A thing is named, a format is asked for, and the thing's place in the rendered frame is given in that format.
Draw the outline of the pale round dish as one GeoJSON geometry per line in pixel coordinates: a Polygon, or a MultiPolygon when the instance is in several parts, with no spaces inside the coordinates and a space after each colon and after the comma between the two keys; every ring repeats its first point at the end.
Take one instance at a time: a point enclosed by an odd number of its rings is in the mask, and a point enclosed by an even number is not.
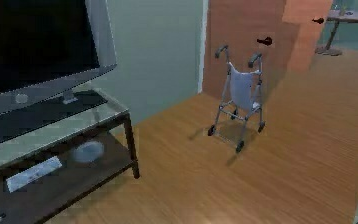
{"type": "Polygon", "coordinates": [[[104,153],[104,145],[98,141],[88,141],[72,151],[72,158],[76,162],[89,163],[101,157],[104,153]]]}

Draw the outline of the orange-brown room door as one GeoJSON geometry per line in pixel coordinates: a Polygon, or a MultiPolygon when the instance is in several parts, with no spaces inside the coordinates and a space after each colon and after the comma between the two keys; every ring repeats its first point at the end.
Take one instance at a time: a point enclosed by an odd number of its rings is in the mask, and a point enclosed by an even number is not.
{"type": "Polygon", "coordinates": [[[230,60],[241,70],[257,52],[263,54],[263,95],[284,78],[299,27],[282,21],[286,0],[209,0],[203,92],[218,99],[226,79],[226,61],[215,57],[228,45],[230,60]],[[271,37],[270,46],[258,39],[271,37]]]}
{"type": "Polygon", "coordinates": [[[333,0],[286,0],[282,21],[299,27],[287,70],[304,72],[309,69],[315,55],[316,44],[323,25],[313,19],[325,19],[333,0]]]}

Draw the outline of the glass-topped dark television stand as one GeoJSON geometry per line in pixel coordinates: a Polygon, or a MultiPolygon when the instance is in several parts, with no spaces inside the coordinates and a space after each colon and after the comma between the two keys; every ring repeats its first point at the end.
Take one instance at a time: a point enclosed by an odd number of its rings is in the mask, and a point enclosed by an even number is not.
{"type": "Polygon", "coordinates": [[[90,89],[0,115],[0,224],[43,224],[130,169],[128,108],[90,89]]]}

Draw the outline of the grey flat television set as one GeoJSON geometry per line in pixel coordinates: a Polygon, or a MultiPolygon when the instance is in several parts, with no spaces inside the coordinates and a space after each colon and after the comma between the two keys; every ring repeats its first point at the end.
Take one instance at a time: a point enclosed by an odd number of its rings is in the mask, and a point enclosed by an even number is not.
{"type": "Polygon", "coordinates": [[[104,104],[73,89],[116,66],[108,0],[0,0],[0,143],[104,104]]]}

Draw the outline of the white remote control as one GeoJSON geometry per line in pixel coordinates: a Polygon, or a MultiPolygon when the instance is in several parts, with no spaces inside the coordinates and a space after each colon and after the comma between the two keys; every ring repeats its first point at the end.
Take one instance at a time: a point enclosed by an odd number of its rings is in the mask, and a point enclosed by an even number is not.
{"type": "Polygon", "coordinates": [[[61,167],[62,163],[58,157],[51,157],[44,162],[41,162],[18,174],[13,175],[12,177],[9,177],[6,180],[7,188],[9,192],[12,193],[61,167]]]}

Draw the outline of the grey round-footed table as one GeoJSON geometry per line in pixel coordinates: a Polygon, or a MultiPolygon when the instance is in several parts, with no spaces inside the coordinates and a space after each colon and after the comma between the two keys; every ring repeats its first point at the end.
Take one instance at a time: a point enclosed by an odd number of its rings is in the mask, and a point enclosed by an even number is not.
{"type": "Polygon", "coordinates": [[[330,32],[329,39],[324,46],[315,49],[316,54],[340,56],[342,51],[331,47],[340,23],[358,23],[358,11],[354,10],[330,10],[325,21],[333,21],[334,26],[330,32]]]}

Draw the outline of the grey wheeled walking frame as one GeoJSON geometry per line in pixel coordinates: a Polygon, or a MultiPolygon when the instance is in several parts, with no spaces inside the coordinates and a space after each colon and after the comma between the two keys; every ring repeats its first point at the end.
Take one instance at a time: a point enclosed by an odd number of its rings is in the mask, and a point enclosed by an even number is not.
{"type": "Polygon", "coordinates": [[[226,55],[227,78],[215,121],[208,129],[207,135],[213,136],[217,133],[217,125],[221,113],[229,115],[231,120],[241,120],[243,126],[235,149],[237,153],[240,153],[245,145],[244,134],[250,117],[255,113],[259,114],[258,133],[266,125],[266,122],[263,120],[262,103],[262,54],[254,53],[248,61],[249,68],[253,68],[255,63],[258,63],[257,70],[240,72],[230,61],[228,48],[228,45],[222,45],[215,52],[216,58],[219,58],[222,52],[226,55]]]}

